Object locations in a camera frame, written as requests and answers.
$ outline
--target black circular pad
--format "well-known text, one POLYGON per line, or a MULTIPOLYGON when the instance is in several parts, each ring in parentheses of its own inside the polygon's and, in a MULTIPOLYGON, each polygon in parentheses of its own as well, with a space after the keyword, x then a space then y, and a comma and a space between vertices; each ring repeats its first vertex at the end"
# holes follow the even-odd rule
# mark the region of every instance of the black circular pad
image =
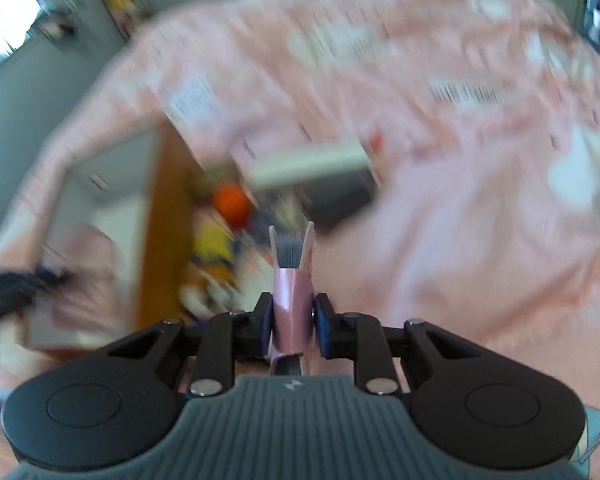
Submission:
POLYGON ((584 430, 584 409, 567 386, 484 351, 440 360, 411 397, 422 434, 450 455, 497 470, 525 470, 568 458, 584 430))
POLYGON ((466 396, 465 404, 477 420, 496 428, 524 426, 540 412, 533 394, 508 384, 480 386, 466 396))
POLYGON ((46 402, 46 412, 69 428, 95 428, 109 422, 122 407, 122 397, 103 384, 74 384, 46 402))
POLYGON ((19 459, 84 471, 151 449, 183 405, 143 360, 89 354, 16 389, 2 409, 2 424, 19 459))

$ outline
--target pink cloth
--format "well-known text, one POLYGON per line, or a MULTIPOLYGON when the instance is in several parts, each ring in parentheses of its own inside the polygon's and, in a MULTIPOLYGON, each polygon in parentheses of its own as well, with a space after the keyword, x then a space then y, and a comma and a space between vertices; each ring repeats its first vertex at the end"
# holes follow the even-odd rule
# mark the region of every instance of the pink cloth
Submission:
POLYGON ((59 328, 107 331, 123 315, 116 289, 115 243, 88 224, 67 226, 45 244, 43 264, 67 271, 72 278, 48 294, 51 315, 59 328))
MULTIPOLYGON (((163 113, 202 163, 381 132, 382 195, 317 240, 316 291, 385 325, 430 320, 559 378, 600 414, 600 58, 553 4, 174 9, 47 141, 0 234, 0 267, 34 263, 75 155, 163 113)), ((600 480, 600 445, 578 467, 600 480)))
POLYGON ((273 345, 285 355, 302 354, 311 343, 311 277, 299 269, 275 269, 273 277, 273 345))

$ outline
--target gray base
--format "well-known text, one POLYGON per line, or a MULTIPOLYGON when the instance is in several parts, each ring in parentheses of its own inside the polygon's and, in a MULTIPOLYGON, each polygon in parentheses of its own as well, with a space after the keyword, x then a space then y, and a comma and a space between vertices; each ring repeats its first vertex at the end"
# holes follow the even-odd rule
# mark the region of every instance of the gray base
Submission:
POLYGON ((23 463, 7 480, 582 480, 565 460, 490 472, 459 462, 418 432, 399 400, 345 376, 242 377, 188 402, 149 452, 105 470, 64 474, 23 463))

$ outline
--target white wall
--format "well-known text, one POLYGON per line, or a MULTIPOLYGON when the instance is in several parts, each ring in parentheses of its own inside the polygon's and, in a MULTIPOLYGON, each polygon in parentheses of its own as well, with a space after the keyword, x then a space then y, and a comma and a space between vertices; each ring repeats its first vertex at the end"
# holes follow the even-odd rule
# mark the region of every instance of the white wall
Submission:
POLYGON ((120 303, 131 307, 140 275, 149 201, 139 191, 97 208, 91 225, 113 240, 117 249, 116 282, 120 303))
POLYGON ((124 42, 101 0, 82 0, 78 37, 27 41, 0 66, 0 222, 45 137, 124 42))

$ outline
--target pink object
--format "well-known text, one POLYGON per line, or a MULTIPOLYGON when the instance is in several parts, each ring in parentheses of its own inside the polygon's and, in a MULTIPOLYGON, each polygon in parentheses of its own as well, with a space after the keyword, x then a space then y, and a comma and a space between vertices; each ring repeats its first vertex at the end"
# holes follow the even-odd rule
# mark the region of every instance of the pink object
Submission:
POLYGON ((73 275, 48 295, 54 324, 90 332, 106 332, 116 326, 120 305, 113 241, 92 225, 78 224, 47 244, 45 251, 45 265, 73 275))
MULTIPOLYGON (((165 113, 202 164, 381 132, 381 196, 316 243, 315 290, 387 326, 427 319, 600 410, 600 56, 551 2, 174 8, 48 138, 0 234, 0 268, 36 263, 76 156, 165 113)), ((585 462, 600 480, 600 444, 585 462)))
POLYGON ((314 254, 314 223, 309 222, 302 240, 297 269, 280 268, 278 236, 269 227, 273 270, 273 357, 304 354, 309 348, 314 324, 314 285, 311 281, 314 254))
POLYGON ((275 269, 273 275, 273 345, 281 354, 302 354, 313 333, 314 286, 298 269, 275 269))

